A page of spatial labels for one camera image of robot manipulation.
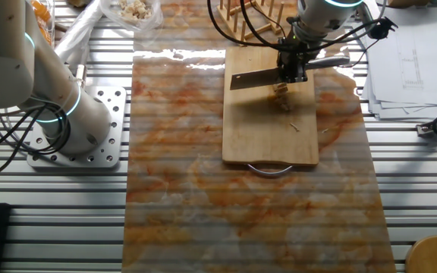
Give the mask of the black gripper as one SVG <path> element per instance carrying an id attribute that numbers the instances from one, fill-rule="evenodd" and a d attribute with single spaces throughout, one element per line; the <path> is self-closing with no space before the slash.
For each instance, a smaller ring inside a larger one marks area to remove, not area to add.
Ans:
<path id="1" fill-rule="evenodd" d="M 280 39 L 281 46 L 292 48 L 291 51 L 278 52 L 278 77 L 281 82 L 300 83 L 308 81 L 307 69 L 304 65 L 311 60 L 311 54 L 307 52 L 310 45 L 301 40 Z"/>

